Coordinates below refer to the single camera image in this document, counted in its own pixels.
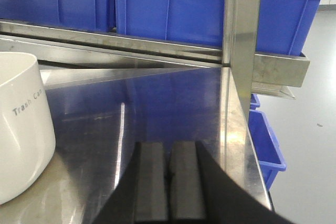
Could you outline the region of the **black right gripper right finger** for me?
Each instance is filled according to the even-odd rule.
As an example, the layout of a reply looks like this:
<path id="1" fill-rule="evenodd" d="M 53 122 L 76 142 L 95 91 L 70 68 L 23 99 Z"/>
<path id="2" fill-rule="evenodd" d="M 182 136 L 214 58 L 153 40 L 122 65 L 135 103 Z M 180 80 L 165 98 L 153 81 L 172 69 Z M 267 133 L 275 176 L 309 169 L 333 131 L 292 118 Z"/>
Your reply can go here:
<path id="1" fill-rule="evenodd" d="M 200 142 L 173 145 L 172 223 L 289 223 L 236 184 Z"/>

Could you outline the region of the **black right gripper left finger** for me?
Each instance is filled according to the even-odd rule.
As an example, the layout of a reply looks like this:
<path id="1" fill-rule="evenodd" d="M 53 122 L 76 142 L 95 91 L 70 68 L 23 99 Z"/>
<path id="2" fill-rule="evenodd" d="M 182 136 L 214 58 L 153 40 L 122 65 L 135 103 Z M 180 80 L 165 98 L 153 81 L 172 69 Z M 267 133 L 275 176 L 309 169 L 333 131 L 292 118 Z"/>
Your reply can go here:
<path id="1" fill-rule="evenodd" d="M 114 192 L 93 223 L 168 223 L 166 166 L 160 142 L 137 142 Z"/>

